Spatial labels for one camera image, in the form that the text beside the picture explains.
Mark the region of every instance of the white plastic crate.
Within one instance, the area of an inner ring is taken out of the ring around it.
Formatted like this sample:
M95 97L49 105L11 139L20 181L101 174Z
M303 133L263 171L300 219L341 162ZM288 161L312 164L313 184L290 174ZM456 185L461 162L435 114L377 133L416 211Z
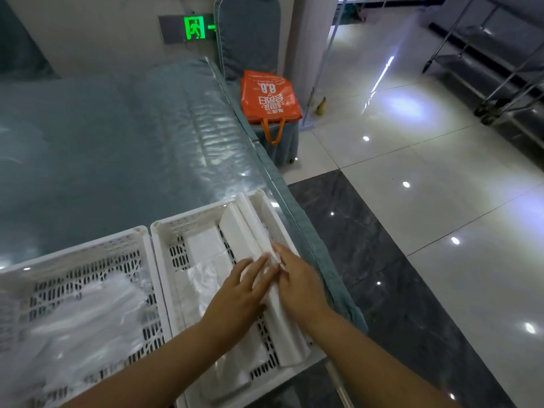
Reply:
M272 240L288 246L296 253L296 248L291 241L285 226L283 226L266 194L262 190L258 190L250 193L249 199L255 207L261 221L268 229ZM182 233L199 228L210 222L214 222L219 226L219 221L226 209L227 203L234 201L235 198L233 197L226 201L203 206L167 219L158 220L151 225L153 247L155 249L158 272L166 302L167 316L174 336L179 333L178 330L182 331L185 328L183 315L181 313L181 304L176 292L173 291L176 287L174 274L179 270L186 270L194 265L190 263L189 255L187 254L183 242ZM224 243L234 264L234 256L232 252L230 252L230 248L225 240ZM186 406L188 406L188 408L240 408L246 406L324 357L324 354L320 349L311 346L311 354L304 363L293 367L282 368L279 366L277 356L274 352L274 344L268 335L262 317L257 322L257 326L268 350L269 360L266 364L263 364L261 367L251 372L250 385L233 393L220 403L211 404L206 399L202 398L200 389L194 384L185 392L185 398L178 399L177 404L179 408Z
M119 360L117 364L105 366L88 376L83 387L98 383L159 348L171 338L171 331L151 239L147 228L139 226L2 269L0 287L10 292L10 299L0 291L0 352L9 352L21 330L30 322L47 315L64 298L87 283L100 280L114 270L123 271L133 282L146 280L154 287L147 299L151 307L146 311L142 330L145 345L128 359ZM73 396L74 391L77 390L72 389L72 384L66 384L43 399L30 399L28 406L60 406Z

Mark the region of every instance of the chair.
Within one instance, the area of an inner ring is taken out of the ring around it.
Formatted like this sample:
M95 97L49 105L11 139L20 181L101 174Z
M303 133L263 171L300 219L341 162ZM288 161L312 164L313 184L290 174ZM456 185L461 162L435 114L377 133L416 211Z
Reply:
M238 104L244 70L277 74L281 8L278 0L215 0L219 66ZM299 144L298 122L286 123L277 145L268 143L260 124L251 125L276 166L292 163ZM270 124L276 137L279 123Z

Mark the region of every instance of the bag handle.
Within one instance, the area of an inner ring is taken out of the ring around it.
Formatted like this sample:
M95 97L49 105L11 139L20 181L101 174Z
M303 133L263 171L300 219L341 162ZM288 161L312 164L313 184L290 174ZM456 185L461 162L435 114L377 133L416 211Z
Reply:
M285 117L282 117L280 120L281 120L280 129L278 130L276 140L274 141L272 141L272 138L270 137L270 128L268 127L268 119L264 118L261 120L261 126L263 127L264 137L267 138L267 140L269 141L271 145L276 145L281 140L281 135L283 133L283 126L285 126Z

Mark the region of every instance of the orange bag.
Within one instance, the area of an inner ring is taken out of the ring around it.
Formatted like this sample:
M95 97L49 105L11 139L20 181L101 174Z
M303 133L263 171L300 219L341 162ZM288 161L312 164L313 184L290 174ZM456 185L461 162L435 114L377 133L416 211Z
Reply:
M241 80L241 109L250 123L261 123L264 136L276 145L285 122L303 118L292 84L279 75L245 70ZM279 122L276 140L270 137L269 122Z

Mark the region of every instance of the left hand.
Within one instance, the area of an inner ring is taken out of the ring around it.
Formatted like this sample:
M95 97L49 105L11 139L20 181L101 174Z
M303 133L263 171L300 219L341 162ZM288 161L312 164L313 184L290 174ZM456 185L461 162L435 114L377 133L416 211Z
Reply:
M206 335L215 338L220 355L231 350L266 309L261 301L280 271L279 266L271 267L254 288L253 284L269 258L270 254L265 253L256 262L250 258L238 262L200 320Z

